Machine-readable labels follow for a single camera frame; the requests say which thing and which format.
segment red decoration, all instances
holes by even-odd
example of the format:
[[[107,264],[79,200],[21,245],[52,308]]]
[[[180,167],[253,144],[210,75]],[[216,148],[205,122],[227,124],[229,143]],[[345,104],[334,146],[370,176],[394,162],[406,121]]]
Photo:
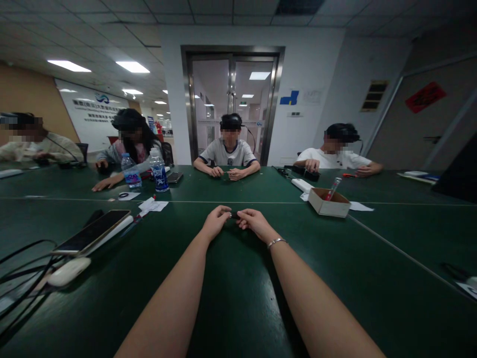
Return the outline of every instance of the red decoration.
[[[445,96],[447,93],[436,82],[431,82],[418,93],[406,99],[406,105],[413,113],[419,113]]]

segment water bottle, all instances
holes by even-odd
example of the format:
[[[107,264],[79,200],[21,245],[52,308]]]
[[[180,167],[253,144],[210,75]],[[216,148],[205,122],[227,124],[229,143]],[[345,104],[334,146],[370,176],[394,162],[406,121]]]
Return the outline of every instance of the water bottle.
[[[169,183],[167,182],[167,176],[165,175],[164,160],[159,155],[158,148],[151,148],[149,152],[150,165],[153,170],[154,181],[156,182],[156,191],[165,192],[169,190]]]
[[[121,170],[124,174],[124,179],[130,188],[138,188],[143,185],[141,176],[136,166],[136,163],[129,157],[129,153],[123,153],[121,160]]]

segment small box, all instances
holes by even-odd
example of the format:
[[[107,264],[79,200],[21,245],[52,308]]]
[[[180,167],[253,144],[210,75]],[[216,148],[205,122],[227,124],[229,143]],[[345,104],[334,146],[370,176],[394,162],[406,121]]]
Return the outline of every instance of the small box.
[[[351,207],[349,200],[335,192],[331,200],[326,201],[325,198],[328,193],[329,189],[312,188],[308,196],[308,202],[319,215],[346,217]]]

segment chair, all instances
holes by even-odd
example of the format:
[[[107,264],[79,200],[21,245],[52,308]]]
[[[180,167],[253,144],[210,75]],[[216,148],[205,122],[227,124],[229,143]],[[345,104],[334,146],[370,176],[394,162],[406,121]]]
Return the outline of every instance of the chair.
[[[89,144],[87,143],[76,143],[76,145],[79,147],[79,150],[83,153],[83,160],[85,163],[88,162],[88,146]]]
[[[174,157],[172,156],[172,146],[168,142],[161,142],[162,158],[167,167],[174,165]]]

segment conference table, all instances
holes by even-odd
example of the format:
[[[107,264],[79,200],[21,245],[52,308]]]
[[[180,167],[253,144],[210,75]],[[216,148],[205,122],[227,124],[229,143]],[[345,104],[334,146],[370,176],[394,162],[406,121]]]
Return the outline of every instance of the conference table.
[[[24,173],[0,180],[0,257],[40,239],[60,243],[98,209],[137,215],[140,202],[155,193],[149,180],[130,201],[117,200],[129,191],[125,184],[92,192],[104,178],[93,165],[30,170],[2,163],[0,170],[15,167]],[[388,357],[475,356],[477,302],[441,263],[477,275],[477,205],[385,171],[366,179],[343,178],[338,192],[374,211],[350,211],[341,219],[318,215],[272,167],[236,182],[191,166],[172,171],[184,176],[169,191],[157,193],[156,200],[168,201],[163,211],[149,213],[126,235],[96,250],[91,265],[66,288],[38,298],[0,342],[0,357],[114,356],[219,204],[234,211],[260,210]],[[320,172],[319,181],[310,183],[328,188],[349,171]],[[32,248],[0,267],[0,275],[51,249],[49,243]],[[1,321],[0,329],[7,323]],[[232,220],[207,252],[188,356],[308,356],[269,252]]]

